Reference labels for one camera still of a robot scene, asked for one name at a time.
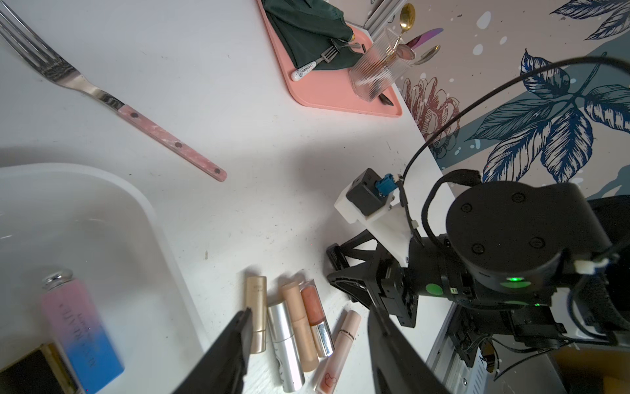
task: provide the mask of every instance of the lipstick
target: lipstick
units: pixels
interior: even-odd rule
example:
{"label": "lipstick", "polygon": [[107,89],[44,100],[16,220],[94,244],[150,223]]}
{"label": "lipstick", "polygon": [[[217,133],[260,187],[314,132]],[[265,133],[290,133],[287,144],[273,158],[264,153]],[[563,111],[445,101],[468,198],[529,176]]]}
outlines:
{"label": "lipstick", "polygon": [[247,278],[245,306],[251,309],[253,333],[250,353],[262,353],[265,351],[267,341],[267,278],[265,276]]}
{"label": "lipstick", "polygon": [[291,327],[291,317],[287,303],[270,305],[267,308],[267,320],[273,342],[273,351],[280,364],[280,379],[286,393],[292,393],[304,386],[304,372],[297,356],[297,345]]}
{"label": "lipstick", "polygon": [[288,283],[280,289],[282,296],[287,302],[291,324],[295,332],[295,342],[297,343],[297,352],[300,355],[302,370],[311,372],[319,365],[317,350],[313,342],[313,336],[306,317],[306,309],[304,301],[300,294],[300,287],[297,282]]}

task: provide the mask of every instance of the green cloth napkin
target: green cloth napkin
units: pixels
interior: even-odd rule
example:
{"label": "green cloth napkin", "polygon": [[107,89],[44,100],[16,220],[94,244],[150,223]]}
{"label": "green cloth napkin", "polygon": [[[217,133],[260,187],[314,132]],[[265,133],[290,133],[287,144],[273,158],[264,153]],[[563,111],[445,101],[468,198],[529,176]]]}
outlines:
{"label": "green cloth napkin", "polygon": [[339,48],[352,39],[352,29],[343,12],[323,0],[262,0],[267,18],[295,68],[315,61],[332,44],[339,53],[333,61],[322,61],[315,70],[352,67],[363,54]]}

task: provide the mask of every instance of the beige lipstick tube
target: beige lipstick tube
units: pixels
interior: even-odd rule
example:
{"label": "beige lipstick tube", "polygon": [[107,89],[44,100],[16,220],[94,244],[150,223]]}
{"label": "beige lipstick tube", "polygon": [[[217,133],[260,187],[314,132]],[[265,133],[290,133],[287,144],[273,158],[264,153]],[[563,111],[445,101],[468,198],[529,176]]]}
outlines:
{"label": "beige lipstick tube", "polygon": [[253,327],[250,353],[262,353],[265,351],[267,342],[267,278],[265,276],[247,278],[245,306],[251,309]]}
{"label": "beige lipstick tube", "polygon": [[300,287],[297,282],[291,282],[282,286],[280,290],[289,309],[302,370],[304,372],[311,372],[319,365],[319,359],[317,357],[315,343],[313,342],[309,320],[306,316],[306,309],[304,308]]}

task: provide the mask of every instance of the lip gloss tube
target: lip gloss tube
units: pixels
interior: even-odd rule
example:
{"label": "lip gloss tube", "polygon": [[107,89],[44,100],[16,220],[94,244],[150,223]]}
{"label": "lip gloss tube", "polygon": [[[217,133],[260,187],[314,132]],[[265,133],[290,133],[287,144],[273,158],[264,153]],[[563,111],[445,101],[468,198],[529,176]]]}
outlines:
{"label": "lip gloss tube", "polygon": [[306,316],[311,325],[311,334],[315,341],[315,349],[319,357],[328,357],[335,351],[333,336],[330,334],[330,327],[324,308],[321,306],[319,293],[315,287],[315,281],[308,281],[301,286],[302,300],[306,308]]}
{"label": "lip gloss tube", "polygon": [[352,342],[357,336],[359,323],[361,323],[361,316],[357,312],[349,311],[339,334],[337,334],[335,352],[328,358],[324,373],[315,389],[319,394],[332,394],[335,390],[341,376],[341,370],[352,347]]}

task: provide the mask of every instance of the gold spoon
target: gold spoon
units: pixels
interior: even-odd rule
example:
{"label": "gold spoon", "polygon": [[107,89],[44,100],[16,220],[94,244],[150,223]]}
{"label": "gold spoon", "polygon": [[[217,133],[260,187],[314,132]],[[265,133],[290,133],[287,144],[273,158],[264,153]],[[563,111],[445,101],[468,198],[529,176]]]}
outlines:
{"label": "gold spoon", "polygon": [[406,33],[413,27],[413,23],[416,21],[416,9],[413,7],[411,3],[407,3],[403,6],[400,11],[400,35],[396,40],[396,44],[394,45],[394,51],[400,42],[400,39],[403,37],[403,33]]}

